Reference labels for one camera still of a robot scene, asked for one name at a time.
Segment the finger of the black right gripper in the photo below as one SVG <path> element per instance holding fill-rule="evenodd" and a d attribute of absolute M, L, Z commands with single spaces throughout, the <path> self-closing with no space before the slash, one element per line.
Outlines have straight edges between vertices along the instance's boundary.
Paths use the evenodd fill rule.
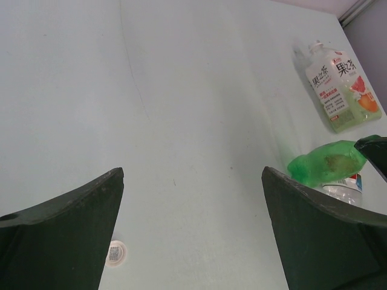
<path fill-rule="evenodd" d="M 371 163 L 380 176 L 387 178 L 387 138 L 371 135 L 359 139 L 354 147 Z"/>

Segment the green plastic bottle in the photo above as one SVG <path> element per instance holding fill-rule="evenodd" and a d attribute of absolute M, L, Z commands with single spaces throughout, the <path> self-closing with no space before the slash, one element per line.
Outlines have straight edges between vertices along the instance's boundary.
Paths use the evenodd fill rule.
<path fill-rule="evenodd" d="M 293 179 L 311 188 L 348 178 L 367 162 L 354 145 L 347 140 L 325 144 L 293 159 L 287 170 Z"/>

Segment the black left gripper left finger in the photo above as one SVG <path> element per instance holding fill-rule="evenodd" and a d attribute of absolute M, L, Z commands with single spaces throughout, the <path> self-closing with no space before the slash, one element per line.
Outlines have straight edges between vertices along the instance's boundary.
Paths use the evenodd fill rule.
<path fill-rule="evenodd" d="M 98 289 L 123 196 L 112 169 L 1 217 L 1 289 Z"/>

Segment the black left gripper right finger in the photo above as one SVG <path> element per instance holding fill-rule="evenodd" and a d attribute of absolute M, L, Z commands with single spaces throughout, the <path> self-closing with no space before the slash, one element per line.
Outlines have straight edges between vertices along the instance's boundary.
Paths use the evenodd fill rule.
<path fill-rule="evenodd" d="M 386 289 L 386 216 L 265 167 L 265 201 L 289 289 Z"/>

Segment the fruit tea bottle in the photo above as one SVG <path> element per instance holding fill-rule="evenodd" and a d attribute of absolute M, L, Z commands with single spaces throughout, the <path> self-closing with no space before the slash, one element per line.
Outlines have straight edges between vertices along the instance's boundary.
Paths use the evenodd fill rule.
<path fill-rule="evenodd" d="M 318 40 L 309 50 L 305 74 L 335 132 L 382 117 L 370 86 L 346 51 L 327 48 Z"/>

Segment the clear bottle red label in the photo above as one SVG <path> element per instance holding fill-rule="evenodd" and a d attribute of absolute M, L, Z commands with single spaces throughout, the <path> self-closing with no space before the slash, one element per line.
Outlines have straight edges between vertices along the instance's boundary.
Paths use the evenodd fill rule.
<path fill-rule="evenodd" d="M 342 202 L 362 206 L 362 176 L 359 173 L 345 179 L 322 184 L 325 193 Z"/>

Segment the white bottle cap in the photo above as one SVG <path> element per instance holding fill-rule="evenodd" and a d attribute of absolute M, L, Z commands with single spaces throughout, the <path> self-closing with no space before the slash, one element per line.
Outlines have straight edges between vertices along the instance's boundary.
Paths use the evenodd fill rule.
<path fill-rule="evenodd" d="M 122 265 L 126 260 L 127 253 L 127 247 L 122 241 L 112 240 L 109 244 L 105 265 L 111 268 Z"/>

